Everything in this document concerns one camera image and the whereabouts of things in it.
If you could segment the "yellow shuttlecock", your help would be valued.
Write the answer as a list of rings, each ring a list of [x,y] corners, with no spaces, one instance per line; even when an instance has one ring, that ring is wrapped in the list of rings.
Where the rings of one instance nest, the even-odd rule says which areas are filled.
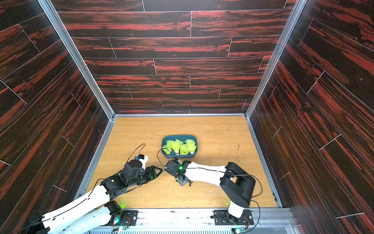
[[[193,139],[186,139],[186,145],[188,147],[194,147],[196,145],[196,141]]]
[[[172,153],[172,146],[170,144],[165,144],[162,146],[162,150],[166,155],[170,155]]]
[[[180,146],[180,155],[188,155],[189,153],[190,152],[186,144]]]
[[[188,151],[191,155],[195,154],[197,146],[195,144],[188,144]]]
[[[183,142],[179,139],[170,140],[170,145],[172,146],[172,150],[175,152],[176,155],[180,154],[180,146],[183,145]]]

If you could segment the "teal plastic storage box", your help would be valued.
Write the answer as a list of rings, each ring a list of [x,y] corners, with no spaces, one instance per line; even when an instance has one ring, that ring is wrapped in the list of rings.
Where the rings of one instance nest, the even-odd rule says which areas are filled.
[[[193,135],[170,135],[163,138],[161,152],[164,157],[172,159],[194,158],[198,152],[198,141]]]

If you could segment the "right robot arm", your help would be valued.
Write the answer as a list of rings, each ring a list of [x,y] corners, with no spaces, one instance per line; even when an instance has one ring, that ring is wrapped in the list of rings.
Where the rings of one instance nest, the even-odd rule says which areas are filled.
[[[200,181],[221,187],[230,199],[230,218],[240,219],[244,209],[250,206],[256,180],[233,162],[226,166],[207,166],[187,160],[180,162],[175,158],[167,162],[165,171],[181,186]]]

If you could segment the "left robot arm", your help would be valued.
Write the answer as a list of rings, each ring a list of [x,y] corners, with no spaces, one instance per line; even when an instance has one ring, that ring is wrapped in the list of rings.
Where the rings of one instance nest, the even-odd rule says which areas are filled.
[[[28,234],[82,234],[98,226],[117,225],[123,219],[123,209],[115,198],[156,179],[162,169],[131,166],[126,163],[116,174],[100,181],[84,196],[36,218],[26,227]]]

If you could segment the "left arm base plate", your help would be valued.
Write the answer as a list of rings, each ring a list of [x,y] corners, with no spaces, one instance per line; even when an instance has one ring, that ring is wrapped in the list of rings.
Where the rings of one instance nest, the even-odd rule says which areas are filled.
[[[110,219],[104,224],[104,226],[116,226],[116,227],[129,227],[135,226],[138,218],[137,210],[123,209],[115,201],[110,201],[103,205],[109,210]]]

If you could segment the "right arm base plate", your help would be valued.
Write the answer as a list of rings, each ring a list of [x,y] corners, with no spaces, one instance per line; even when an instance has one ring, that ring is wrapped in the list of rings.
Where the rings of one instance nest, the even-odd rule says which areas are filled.
[[[228,210],[214,210],[213,215],[210,216],[213,219],[216,226],[228,226],[228,225],[239,225],[239,226],[251,226],[254,225],[252,213],[250,210],[244,209],[239,218],[228,213]]]

